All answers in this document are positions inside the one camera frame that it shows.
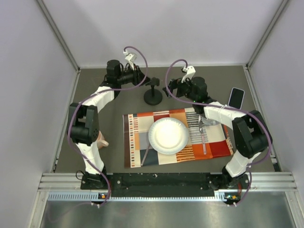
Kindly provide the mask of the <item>black phone stand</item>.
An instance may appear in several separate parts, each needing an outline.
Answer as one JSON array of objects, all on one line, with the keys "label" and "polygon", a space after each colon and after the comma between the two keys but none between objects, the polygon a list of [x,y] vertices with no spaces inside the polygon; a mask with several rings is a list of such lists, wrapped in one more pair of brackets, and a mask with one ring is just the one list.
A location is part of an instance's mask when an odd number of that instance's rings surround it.
[{"label": "black phone stand", "polygon": [[158,105],[162,101],[162,93],[161,91],[155,89],[156,86],[160,85],[160,80],[158,78],[153,77],[146,86],[150,86],[151,88],[144,93],[144,101],[148,105]]}]

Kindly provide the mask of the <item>phone with lilac case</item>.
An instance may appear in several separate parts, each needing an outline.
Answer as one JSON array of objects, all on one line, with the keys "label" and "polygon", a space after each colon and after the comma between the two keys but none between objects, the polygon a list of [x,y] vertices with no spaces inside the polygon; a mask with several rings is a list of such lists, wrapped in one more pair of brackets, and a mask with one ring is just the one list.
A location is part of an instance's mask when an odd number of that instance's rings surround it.
[{"label": "phone with lilac case", "polygon": [[245,91],[243,89],[233,87],[230,92],[228,106],[241,109],[244,96],[245,96]]}]

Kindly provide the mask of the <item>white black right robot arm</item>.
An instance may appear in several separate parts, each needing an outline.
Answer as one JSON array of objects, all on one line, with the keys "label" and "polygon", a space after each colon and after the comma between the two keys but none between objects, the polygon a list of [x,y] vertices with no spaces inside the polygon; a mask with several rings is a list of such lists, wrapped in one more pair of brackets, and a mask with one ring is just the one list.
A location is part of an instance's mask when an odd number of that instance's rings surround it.
[{"label": "white black right robot arm", "polygon": [[209,96],[204,78],[172,79],[165,82],[164,91],[168,97],[177,100],[181,97],[189,99],[197,114],[233,131],[236,151],[222,169],[222,174],[209,180],[212,189],[233,188],[253,160],[271,147],[272,137],[261,113],[257,110],[242,111],[217,102]]}]

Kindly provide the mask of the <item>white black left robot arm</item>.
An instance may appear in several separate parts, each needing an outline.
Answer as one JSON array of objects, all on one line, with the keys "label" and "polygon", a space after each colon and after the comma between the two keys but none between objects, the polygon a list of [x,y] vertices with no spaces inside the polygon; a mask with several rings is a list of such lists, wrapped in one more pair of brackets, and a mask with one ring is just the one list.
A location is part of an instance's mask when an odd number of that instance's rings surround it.
[{"label": "white black left robot arm", "polygon": [[97,90],[84,101],[69,106],[67,138],[79,150],[85,162],[85,172],[92,174],[91,182],[97,188],[107,185],[108,177],[102,174],[98,142],[101,142],[98,113],[122,91],[122,85],[141,86],[148,77],[132,60],[123,66],[118,60],[107,62],[106,75]]}]

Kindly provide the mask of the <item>white ceramic plate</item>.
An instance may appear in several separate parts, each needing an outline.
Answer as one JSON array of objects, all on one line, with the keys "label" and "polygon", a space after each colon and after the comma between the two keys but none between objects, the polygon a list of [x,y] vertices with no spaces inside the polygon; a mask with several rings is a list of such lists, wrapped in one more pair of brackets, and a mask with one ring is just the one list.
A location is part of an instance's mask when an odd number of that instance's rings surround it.
[{"label": "white ceramic plate", "polygon": [[164,155],[182,151],[190,138],[186,125],[178,119],[166,117],[154,122],[148,132],[151,147]]}]

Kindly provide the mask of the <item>blue grey mug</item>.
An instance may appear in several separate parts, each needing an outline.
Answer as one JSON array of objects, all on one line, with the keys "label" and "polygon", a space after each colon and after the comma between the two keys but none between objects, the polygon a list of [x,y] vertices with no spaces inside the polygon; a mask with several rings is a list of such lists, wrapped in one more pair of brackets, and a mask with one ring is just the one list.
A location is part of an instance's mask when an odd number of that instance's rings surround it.
[{"label": "blue grey mug", "polygon": [[215,121],[215,120],[212,120],[212,119],[208,119],[204,116],[200,116],[200,121],[205,125],[205,126],[214,126],[214,125],[217,125],[218,122]]}]

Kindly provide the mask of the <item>colourful patterned placemat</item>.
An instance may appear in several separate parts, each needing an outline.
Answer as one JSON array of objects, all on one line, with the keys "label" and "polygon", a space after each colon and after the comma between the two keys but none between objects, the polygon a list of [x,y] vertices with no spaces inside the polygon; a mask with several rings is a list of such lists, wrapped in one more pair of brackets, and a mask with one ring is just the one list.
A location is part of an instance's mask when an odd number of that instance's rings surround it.
[{"label": "colourful patterned placemat", "polygon": [[205,125],[193,108],[125,114],[124,166],[140,168],[227,157],[228,128]]}]

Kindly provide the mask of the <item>pink ceramic mug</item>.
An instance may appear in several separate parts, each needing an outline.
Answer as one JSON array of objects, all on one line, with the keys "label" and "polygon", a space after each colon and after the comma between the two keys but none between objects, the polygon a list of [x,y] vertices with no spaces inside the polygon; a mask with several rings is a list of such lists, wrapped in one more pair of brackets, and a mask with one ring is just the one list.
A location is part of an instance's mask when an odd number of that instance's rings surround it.
[{"label": "pink ceramic mug", "polygon": [[99,135],[98,135],[98,138],[97,138],[97,147],[98,147],[98,149],[101,149],[103,147],[107,147],[108,145],[109,145],[109,143],[105,140],[104,136],[99,131]]}]

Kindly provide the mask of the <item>pink handled fork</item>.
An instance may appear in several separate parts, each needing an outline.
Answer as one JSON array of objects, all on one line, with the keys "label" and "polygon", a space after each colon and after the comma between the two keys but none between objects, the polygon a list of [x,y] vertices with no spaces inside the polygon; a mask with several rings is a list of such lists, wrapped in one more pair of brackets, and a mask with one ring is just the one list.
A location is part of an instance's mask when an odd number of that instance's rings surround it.
[{"label": "pink handled fork", "polygon": [[206,144],[205,144],[204,133],[203,133],[203,125],[202,124],[203,124],[202,117],[199,116],[199,131],[200,131],[201,140],[202,140],[203,153],[204,153],[204,155],[206,155],[207,150],[206,150]]}]

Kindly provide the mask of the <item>pink handled knife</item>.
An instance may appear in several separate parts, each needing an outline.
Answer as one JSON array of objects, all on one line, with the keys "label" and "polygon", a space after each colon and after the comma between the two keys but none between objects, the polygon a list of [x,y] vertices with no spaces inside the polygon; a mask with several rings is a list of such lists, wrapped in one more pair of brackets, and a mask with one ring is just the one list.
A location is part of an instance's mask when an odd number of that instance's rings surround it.
[{"label": "pink handled knife", "polygon": [[146,160],[146,157],[147,157],[147,154],[148,154],[148,152],[149,152],[150,146],[151,146],[151,144],[149,143],[149,145],[148,145],[148,147],[147,147],[147,149],[146,149],[146,151],[145,151],[145,154],[144,154],[144,156],[143,156],[143,159],[142,159],[142,162],[141,162],[141,166],[144,165],[144,162],[145,162],[145,160]]}]

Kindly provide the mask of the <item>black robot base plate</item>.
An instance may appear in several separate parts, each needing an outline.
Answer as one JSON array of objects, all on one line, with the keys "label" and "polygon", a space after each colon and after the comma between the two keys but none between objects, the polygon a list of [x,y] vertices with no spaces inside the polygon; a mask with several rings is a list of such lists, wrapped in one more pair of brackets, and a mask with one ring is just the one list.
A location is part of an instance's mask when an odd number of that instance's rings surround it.
[{"label": "black robot base plate", "polygon": [[245,189],[249,178],[242,174],[230,178],[227,174],[211,173],[84,173],[81,179],[82,190],[101,190],[108,187],[113,194],[148,193],[163,194],[172,191],[214,191],[219,189]]}]

